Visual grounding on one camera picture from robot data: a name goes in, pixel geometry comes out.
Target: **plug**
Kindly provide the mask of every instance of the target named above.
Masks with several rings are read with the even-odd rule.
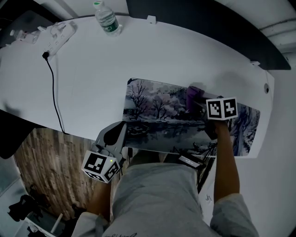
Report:
[[[42,58],[44,58],[46,61],[47,61],[48,57],[49,57],[49,52],[48,51],[46,51],[46,52],[44,52],[42,54]]]

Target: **power strip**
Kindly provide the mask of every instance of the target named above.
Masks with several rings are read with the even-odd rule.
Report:
[[[55,31],[57,32],[56,38],[44,48],[44,52],[49,52],[48,60],[51,60],[64,43],[75,33],[75,29],[69,23],[64,23],[62,27],[55,28]]]

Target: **gray shirt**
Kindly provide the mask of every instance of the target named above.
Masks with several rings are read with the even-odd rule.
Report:
[[[114,221],[84,212],[72,237],[257,237],[240,194],[214,205],[210,226],[198,202],[196,172],[170,163],[149,163],[127,169],[112,205]]]

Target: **wooden floor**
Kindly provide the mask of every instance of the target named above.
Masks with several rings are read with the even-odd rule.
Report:
[[[46,195],[55,216],[74,217],[71,205],[86,207],[94,184],[81,170],[83,157],[92,140],[64,135],[48,128],[34,129],[15,153],[22,179],[29,192],[34,184]]]

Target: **black cable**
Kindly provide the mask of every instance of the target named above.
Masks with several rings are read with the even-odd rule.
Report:
[[[63,127],[62,127],[62,124],[61,124],[61,119],[60,119],[59,113],[58,113],[58,111],[57,111],[57,109],[56,109],[56,100],[55,100],[55,79],[54,79],[54,73],[53,73],[53,71],[52,71],[52,69],[51,69],[51,66],[50,66],[49,62],[48,62],[49,53],[48,53],[48,52],[44,52],[44,53],[42,54],[42,57],[43,57],[43,58],[45,59],[45,61],[47,62],[47,65],[49,66],[50,71],[51,71],[51,74],[52,74],[52,99],[53,99],[53,101],[54,101],[55,112],[56,112],[56,114],[57,114],[57,118],[59,119],[59,123],[60,123],[61,130],[62,130],[62,132],[63,132],[64,134],[68,135],[68,133],[65,133],[65,131],[63,130]]]
[[[217,146],[216,144],[215,144],[215,145],[212,145],[212,146],[207,150],[206,155],[203,157],[203,162],[206,162],[206,161],[207,161],[207,159],[208,159],[209,156],[211,155],[211,152],[215,149],[216,146]],[[197,187],[198,187],[198,186],[200,185],[200,183],[201,183],[201,179],[200,179],[201,173],[202,173],[201,170],[197,172]]]

